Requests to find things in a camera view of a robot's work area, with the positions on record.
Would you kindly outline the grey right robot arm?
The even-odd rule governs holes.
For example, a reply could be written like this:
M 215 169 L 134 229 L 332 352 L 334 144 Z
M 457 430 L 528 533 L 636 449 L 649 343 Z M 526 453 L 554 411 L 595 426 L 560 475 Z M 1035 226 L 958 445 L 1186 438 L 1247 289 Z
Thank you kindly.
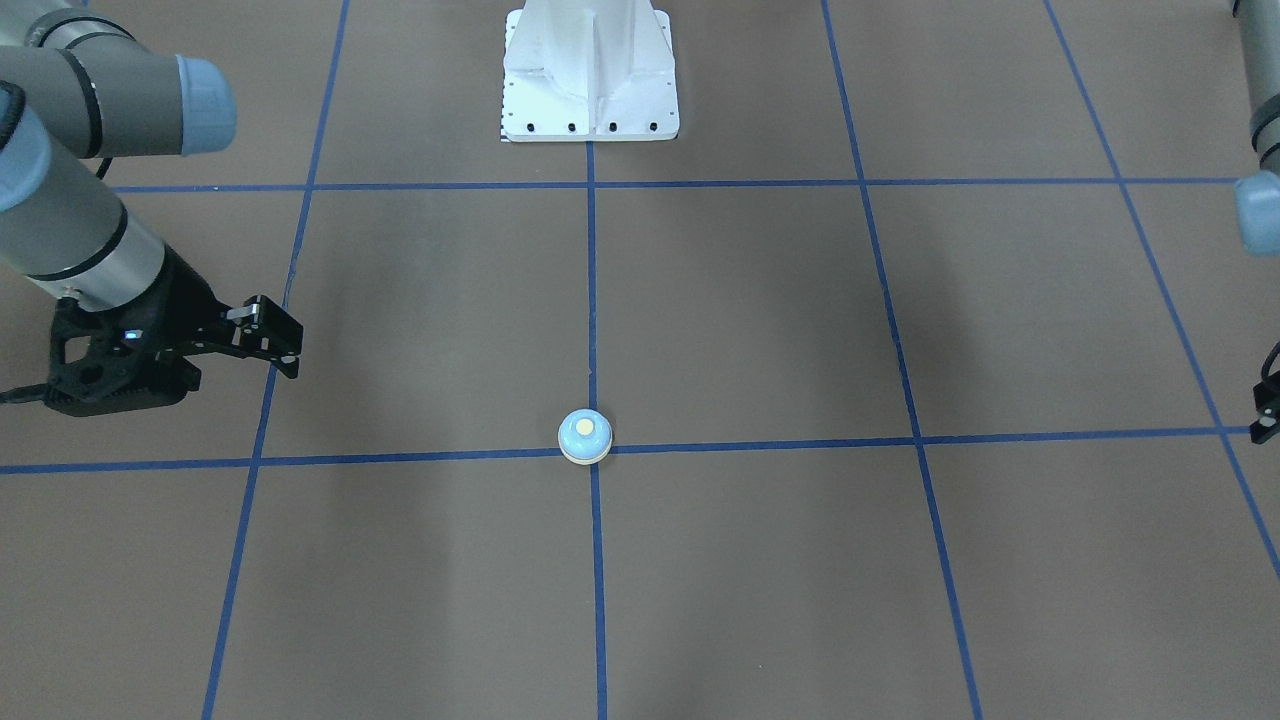
M 104 178 L 122 158 L 219 152 L 237 126 L 214 63 L 73 1 L 3 4 L 3 265 L 56 301 L 49 389 L 186 388 L 204 354 L 297 377 L 301 324 L 264 296 L 223 302 Z

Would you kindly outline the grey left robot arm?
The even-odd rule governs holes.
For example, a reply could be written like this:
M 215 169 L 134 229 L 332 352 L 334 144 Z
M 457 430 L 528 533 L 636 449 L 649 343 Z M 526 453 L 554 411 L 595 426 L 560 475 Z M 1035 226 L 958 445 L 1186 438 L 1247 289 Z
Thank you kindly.
M 1279 3 L 1234 1 L 1251 104 L 1251 146 L 1258 170 L 1234 184 L 1236 224 L 1247 252 L 1279 252 Z

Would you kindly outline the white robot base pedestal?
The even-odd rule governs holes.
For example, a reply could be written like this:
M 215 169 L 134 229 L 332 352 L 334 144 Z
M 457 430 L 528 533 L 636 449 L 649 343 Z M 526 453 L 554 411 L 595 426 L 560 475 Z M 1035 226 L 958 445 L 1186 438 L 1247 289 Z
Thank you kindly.
M 678 137 L 675 38 L 650 1 L 526 1 L 504 20 L 500 140 Z

